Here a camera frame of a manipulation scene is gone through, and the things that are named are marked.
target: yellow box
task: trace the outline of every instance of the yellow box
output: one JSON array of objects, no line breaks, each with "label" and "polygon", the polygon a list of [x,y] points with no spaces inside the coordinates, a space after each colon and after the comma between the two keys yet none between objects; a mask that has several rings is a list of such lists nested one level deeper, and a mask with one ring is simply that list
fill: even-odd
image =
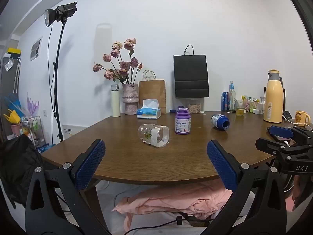
[{"label": "yellow box", "polygon": [[8,48],[7,53],[21,54],[21,50],[17,48]]}]

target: white power strip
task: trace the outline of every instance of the white power strip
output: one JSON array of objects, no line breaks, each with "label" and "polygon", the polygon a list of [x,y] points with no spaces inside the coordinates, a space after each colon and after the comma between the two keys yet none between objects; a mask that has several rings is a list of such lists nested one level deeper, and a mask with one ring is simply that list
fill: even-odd
[{"label": "white power strip", "polygon": [[78,126],[78,125],[62,125],[62,127],[63,127],[64,139],[68,139],[74,134],[81,132],[82,130],[87,128],[86,126]]}]

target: floor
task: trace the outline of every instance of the floor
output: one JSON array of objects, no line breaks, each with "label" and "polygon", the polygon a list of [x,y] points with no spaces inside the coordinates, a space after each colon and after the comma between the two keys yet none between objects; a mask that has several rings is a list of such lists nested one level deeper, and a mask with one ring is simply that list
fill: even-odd
[{"label": "floor", "polygon": [[[123,227],[125,215],[120,214],[116,211],[112,212],[111,210],[114,208],[114,205],[118,204],[118,202],[125,196],[134,196],[138,194],[139,192],[147,188],[151,188],[151,187],[154,187],[154,186],[123,184],[123,183],[108,182],[105,180],[100,181],[96,185],[98,198],[100,201],[104,219],[107,223],[107,226],[110,232],[113,235],[123,235],[125,233],[124,227]],[[56,189],[56,192],[62,197],[62,193],[60,189]],[[5,193],[4,193],[4,197],[6,199],[11,215],[16,220],[16,222],[25,230],[24,207],[21,204],[16,204],[16,209],[14,209]],[[250,208],[253,199],[254,199],[254,194],[251,192],[249,200],[247,201],[247,204],[245,205],[242,213],[248,212],[248,209]],[[69,210],[64,202],[60,201],[60,204],[63,210]],[[287,199],[286,204],[287,204],[288,210],[290,211],[290,209],[292,209],[292,206],[293,206],[292,200]],[[66,213],[65,215],[69,222],[73,223],[74,225],[77,225],[71,213]],[[141,215],[141,216],[135,215],[132,220],[131,228],[160,225],[162,223],[175,220],[177,215],[178,215],[177,213],[167,213],[167,212],[158,212],[158,213],[152,213],[152,214]],[[158,228],[158,233],[161,233],[163,235],[166,235],[166,234],[199,235],[204,230],[204,228],[202,227],[192,227],[187,222],[183,222],[183,223],[184,224],[182,226],[177,226],[174,223],[172,225],[167,225],[166,227]],[[134,235],[141,235],[141,234],[152,235],[155,233],[156,233],[155,230],[147,229],[147,230],[133,231],[129,233],[129,235],[133,235],[133,234]]]}]

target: bag handle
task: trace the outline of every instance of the bag handle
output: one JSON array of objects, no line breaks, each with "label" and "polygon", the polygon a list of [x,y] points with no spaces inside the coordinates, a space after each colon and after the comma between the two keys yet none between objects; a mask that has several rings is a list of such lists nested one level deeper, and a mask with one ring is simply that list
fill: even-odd
[{"label": "bag handle", "polygon": [[185,49],[185,51],[184,51],[184,56],[186,55],[186,50],[187,50],[188,47],[192,47],[192,55],[194,56],[194,55],[195,55],[195,51],[194,51],[193,46],[192,46],[191,44],[189,44],[189,45],[186,47],[186,49]]},{"label": "bag handle", "polygon": [[145,70],[142,74],[143,74],[143,78],[148,81],[148,77],[147,77],[147,73],[150,72],[152,74],[152,77],[154,78],[154,80],[157,80],[157,77],[155,75],[155,73],[153,71],[150,70]]}]

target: brown paper bag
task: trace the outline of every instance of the brown paper bag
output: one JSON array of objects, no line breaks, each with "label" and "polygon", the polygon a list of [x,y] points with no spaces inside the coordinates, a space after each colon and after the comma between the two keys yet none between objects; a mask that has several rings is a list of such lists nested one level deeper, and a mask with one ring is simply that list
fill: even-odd
[{"label": "brown paper bag", "polygon": [[[147,72],[152,73],[154,80],[149,80]],[[165,95],[165,81],[157,80],[153,71],[145,70],[143,72],[145,81],[139,82],[139,108],[143,105],[143,100],[157,99],[159,101],[159,108],[161,114],[166,113],[166,95]]]}]

